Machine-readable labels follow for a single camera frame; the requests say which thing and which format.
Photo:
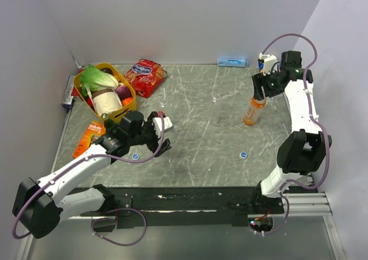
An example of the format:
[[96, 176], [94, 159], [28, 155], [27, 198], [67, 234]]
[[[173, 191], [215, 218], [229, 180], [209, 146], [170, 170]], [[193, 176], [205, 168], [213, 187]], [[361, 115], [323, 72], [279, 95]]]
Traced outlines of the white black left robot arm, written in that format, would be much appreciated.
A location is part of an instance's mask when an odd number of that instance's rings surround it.
[[20, 183], [12, 210], [14, 223], [21, 223], [30, 235], [40, 239], [69, 217], [86, 212], [109, 214], [115, 206], [114, 194], [103, 185], [80, 193], [72, 190], [115, 161], [124, 161], [124, 155], [133, 146], [146, 145], [154, 157], [169, 150], [170, 141], [164, 138], [164, 118], [162, 111], [144, 118], [136, 110], [128, 111], [119, 123], [107, 118], [105, 134], [82, 155], [37, 181], [27, 178]]

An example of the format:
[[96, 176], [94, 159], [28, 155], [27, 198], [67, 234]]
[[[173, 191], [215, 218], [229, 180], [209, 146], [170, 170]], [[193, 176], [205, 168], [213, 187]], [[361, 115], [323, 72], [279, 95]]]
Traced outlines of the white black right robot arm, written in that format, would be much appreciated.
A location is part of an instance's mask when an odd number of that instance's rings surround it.
[[156, 118], [166, 136], [161, 166], [171, 185], [219, 185], [230, 175], [255, 183], [250, 205], [258, 213], [281, 204], [290, 185], [329, 161], [331, 137], [318, 121], [313, 77], [298, 51], [262, 52], [259, 72], [235, 87], [253, 91], [248, 109], [234, 94], [210, 107], [175, 106]]

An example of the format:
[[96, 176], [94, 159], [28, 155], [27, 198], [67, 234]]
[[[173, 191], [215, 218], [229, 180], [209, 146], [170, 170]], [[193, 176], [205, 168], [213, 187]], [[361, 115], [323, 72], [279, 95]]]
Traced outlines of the orange juice plastic bottle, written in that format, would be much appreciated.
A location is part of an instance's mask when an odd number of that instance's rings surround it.
[[256, 100], [254, 97], [251, 98], [248, 112], [243, 117], [245, 125], [253, 126], [257, 123], [258, 118], [266, 105], [266, 102], [266, 99]]

